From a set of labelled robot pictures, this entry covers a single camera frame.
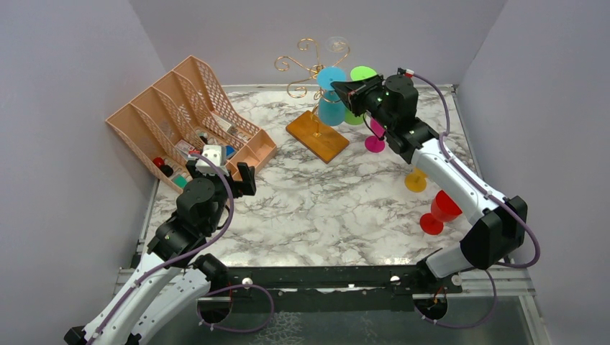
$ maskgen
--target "marble table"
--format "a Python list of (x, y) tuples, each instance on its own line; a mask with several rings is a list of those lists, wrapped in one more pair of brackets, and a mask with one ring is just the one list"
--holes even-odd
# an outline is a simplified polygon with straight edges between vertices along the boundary
[[(452, 133), (447, 146), (471, 169), (474, 164), (449, 88)], [(465, 217), (445, 224), (438, 236), (419, 226), (440, 190), (428, 181), (422, 193), (406, 189), (413, 167), (388, 147), (378, 154), (364, 147), (364, 125), (341, 124), (350, 145), (328, 165), (297, 142), (286, 125), (311, 109), (314, 99), (290, 98), (264, 87), (229, 92), (237, 112), (264, 128), (277, 155), (256, 177), (256, 196), (237, 199), (229, 231), (209, 248), (227, 266), (399, 265), (414, 264), (463, 238)], [(445, 117), (438, 95), (419, 89), (418, 117), (441, 132)], [(178, 194), (159, 184), (146, 242), (176, 209)]]

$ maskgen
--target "blue object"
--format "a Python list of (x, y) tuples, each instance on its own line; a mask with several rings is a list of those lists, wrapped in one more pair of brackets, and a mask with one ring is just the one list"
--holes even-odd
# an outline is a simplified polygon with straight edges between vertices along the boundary
[(332, 83), (333, 81), (346, 81), (347, 76), (341, 68), (326, 67), (318, 73), (316, 80), (318, 81), (318, 85), (320, 85), (321, 88), (326, 91), (331, 91), (334, 89), (332, 88), (330, 83)]
[(234, 154), (235, 154), (235, 149), (233, 148), (233, 146), (227, 145), (227, 159), (229, 159)]
[(327, 126), (337, 126), (345, 120), (345, 105), (339, 100), (339, 96), (334, 91), (324, 92), (324, 97), (329, 101), (336, 101), (336, 103), (330, 103), (320, 98), (318, 105), (318, 117), (323, 124)]

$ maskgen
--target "green object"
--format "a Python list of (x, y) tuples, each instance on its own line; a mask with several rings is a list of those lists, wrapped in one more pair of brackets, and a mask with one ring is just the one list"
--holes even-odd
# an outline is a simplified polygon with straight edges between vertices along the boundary
[(350, 78), (352, 78), (352, 81), (361, 81), (362, 79), (370, 78), (374, 75), (377, 75), (377, 72), (368, 66), (354, 67), (354, 69), (350, 72)]
[(349, 109), (345, 109), (345, 123), (357, 126), (364, 122), (364, 116), (356, 116)]
[[(374, 69), (368, 66), (358, 66), (350, 72), (350, 78), (352, 81), (361, 81), (362, 79), (370, 78), (377, 75)], [(345, 111), (345, 123), (357, 126), (364, 123), (364, 116), (356, 116), (349, 109)]]
[(172, 181), (180, 188), (184, 188), (186, 185), (186, 179), (180, 175), (174, 177)]

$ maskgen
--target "gray wall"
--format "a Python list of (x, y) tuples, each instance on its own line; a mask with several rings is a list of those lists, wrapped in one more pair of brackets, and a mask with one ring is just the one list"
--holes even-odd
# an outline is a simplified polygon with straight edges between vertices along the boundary
[(153, 179), (104, 120), (163, 74), (127, 0), (0, 5), (0, 344), (106, 305)]
[(509, 0), (458, 90), (484, 177), (529, 204), (555, 345), (610, 339), (609, 15), (604, 0)]
[[(188, 55), (208, 62), (223, 84), (287, 83), (303, 70), (280, 73), (273, 61), (315, 54), (296, 42), (345, 37), (347, 70), (381, 73), (411, 68), (440, 83), (459, 83), (506, 0), (130, 0), (165, 69)], [(336, 59), (324, 51), (323, 63)]]

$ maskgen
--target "purple cable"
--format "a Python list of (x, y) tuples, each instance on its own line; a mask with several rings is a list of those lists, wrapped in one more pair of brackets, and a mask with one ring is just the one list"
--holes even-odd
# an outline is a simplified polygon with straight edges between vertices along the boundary
[(215, 323), (207, 323), (206, 321), (204, 321), (203, 318), (201, 318), (201, 311), (199, 310), (199, 306), (197, 306), (197, 316), (199, 318), (201, 318), (200, 324), (204, 324), (204, 325), (210, 327), (211, 329), (219, 329), (221, 331), (227, 331), (227, 332), (232, 332), (232, 333), (241, 333), (241, 334), (257, 332), (257, 331), (260, 331), (261, 329), (265, 328), (273, 319), (273, 313), (275, 313), (275, 311), (276, 311), (276, 305), (275, 305), (275, 303), (273, 303), (273, 297), (271, 297), (271, 294), (269, 293), (269, 291), (267, 291), (267, 289), (265, 289), (264, 287), (259, 286), (259, 285), (254, 285), (254, 284), (231, 285), (231, 286), (223, 287), (222, 289), (218, 289), (216, 291), (212, 291), (211, 293), (207, 293), (206, 296), (213, 296), (213, 295), (216, 295), (219, 293), (223, 293), (224, 291), (239, 289), (239, 288), (255, 288), (257, 290), (263, 291), (265, 293), (265, 295), (267, 295), (267, 297), (269, 298), (269, 304), (270, 304), (271, 308), (269, 310), (269, 317), (267, 318), (267, 320), (265, 320), (265, 322), (260, 324), (260, 326), (256, 326), (254, 328), (249, 328), (249, 329), (236, 329), (236, 328), (228, 328), (228, 327), (223, 327), (223, 326), (216, 326)]
[[(201, 250), (206, 249), (207, 247), (211, 246), (214, 242), (218, 241), (222, 237), (222, 235), (224, 235), (224, 233), (227, 232), (227, 229), (229, 228), (229, 225), (231, 224), (231, 220), (233, 219), (233, 210), (234, 210), (233, 192), (231, 191), (231, 186), (229, 185), (229, 182), (224, 177), (224, 172), (222, 170), (220, 170), (216, 165), (214, 165), (214, 163), (212, 163), (210, 160), (208, 160), (207, 158), (205, 158), (204, 156), (202, 156), (198, 153), (191, 153), (191, 156), (194, 156), (194, 157), (199, 158), (200, 160), (203, 160), (212, 169), (214, 169), (214, 172), (220, 177), (220, 180), (222, 181), (222, 184), (224, 185), (224, 189), (227, 190), (227, 195), (229, 196), (229, 198), (228, 198), (229, 199), (229, 215), (227, 217), (227, 220), (224, 222), (224, 226), (220, 229), (220, 232), (216, 236), (214, 236), (211, 240), (209, 240), (207, 243), (191, 250), (190, 252), (187, 252), (187, 253), (177, 256), (177, 257), (174, 257), (173, 259), (170, 259), (162, 264), (158, 264), (157, 266), (153, 267), (151, 270), (144, 273), (142, 275), (142, 277), (135, 280), (134, 281), (135, 286), (140, 286), (140, 284), (142, 284), (142, 282), (145, 281), (152, 274), (154, 274), (158, 270), (161, 270), (161, 269), (173, 264), (174, 262), (178, 262), (178, 261), (181, 261), (181, 260), (189, 258), (189, 257), (194, 257)], [(101, 335), (101, 332), (104, 330), (104, 327), (106, 327), (108, 322), (110, 322), (110, 319), (112, 318), (112, 316), (114, 316), (114, 314), (117, 312), (117, 310), (119, 310), (121, 305), (123, 305), (123, 303), (128, 299), (128, 297), (132, 294), (132, 292), (134, 290), (135, 290), (134, 287), (130, 287), (127, 291), (125, 291), (125, 294), (123, 296), (121, 296), (121, 298), (117, 301), (117, 304), (115, 304), (114, 307), (112, 307), (112, 309), (106, 315), (106, 318), (104, 318), (104, 320), (96, 328), (95, 333), (97, 333), (98, 335)], [(89, 338), (86, 345), (92, 345), (94, 343), (95, 339), (96, 338), (93, 338), (93, 337)]]
[(491, 281), (491, 289), (493, 290), (493, 305), (491, 305), (491, 309), (489, 309), (489, 312), (487, 312), (487, 315), (482, 317), (479, 321), (476, 321), (475, 323), (468, 323), (465, 325), (453, 325), (451, 323), (444, 323), (442, 321), (432, 320), (431, 318), (424, 316), (424, 314), (422, 314), (422, 312), (419, 311), (419, 309), (415, 308), (415, 310), (417, 311), (417, 313), (419, 313), (419, 315), (422, 316), (422, 318), (424, 320), (426, 320), (430, 323), (433, 323), (435, 326), (441, 326), (444, 328), (451, 328), (451, 329), (467, 329), (467, 328), (479, 327), (480, 325), (489, 321), (489, 319), (493, 315), (493, 312), (496, 311), (496, 306), (498, 305), (498, 290), (496, 289), (496, 283), (493, 281), (493, 278), (491, 277), (489, 272), (487, 272), (487, 270), (485, 270), (484, 272), (487, 273), (487, 276), (489, 277), (489, 281)]
[[(440, 138), (439, 138), (439, 148), (440, 148), (442, 154), (445, 156), (445, 158), (447, 158), (449, 160), (449, 162), (451, 162), (451, 165), (466, 180), (468, 180), (468, 182), (470, 182), (470, 184), (474, 185), (475, 188), (478, 189), (482, 194), (487, 195), (488, 191), (482, 185), (479, 185), (470, 176), (470, 174), (468, 174), (455, 160), (449, 159), (449, 158), (451, 158), (451, 156), (449, 155), (449, 152), (447, 152), (447, 148), (445, 147), (445, 137), (447, 137), (449, 135), (449, 128), (450, 128), (449, 109), (447, 107), (447, 102), (445, 101), (445, 97), (442, 95), (441, 90), (435, 84), (433, 84), (433, 82), (431, 82), (430, 80), (427, 80), (426, 78), (421, 77), (420, 75), (417, 75), (415, 73), (413, 74), (413, 76), (430, 84), (430, 86), (433, 87), (436, 90), (436, 92), (439, 94), (440, 99), (442, 101), (443, 108), (445, 108), (445, 119), (447, 120), (447, 128), (443, 133), (441, 133)], [(511, 267), (511, 268), (528, 268), (528, 267), (535, 265), (538, 262), (538, 260), (540, 259), (540, 243), (538, 242), (538, 239), (534, 235), (534, 232), (523, 221), (523, 219), (521, 219), (521, 217), (519, 217), (513, 210), (511, 210), (503, 201), (501, 201), (500, 199), (496, 198), (495, 196), (493, 196), (491, 194), (488, 195), (488, 198), (491, 201), (493, 201), (494, 203), (498, 204), (498, 206), (502, 207), (508, 214), (511, 215), (511, 217), (513, 217), (517, 221), (517, 223), (519, 223), (519, 225), (523, 226), (523, 229), (525, 229), (525, 232), (527, 232), (529, 238), (531, 238), (532, 242), (534, 243), (534, 258), (532, 259), (532, 261), (525, 263), (525, 264), (510, 264), (510, 263), (499, 262), (498, 265), (505, 266), (505, 267)]]

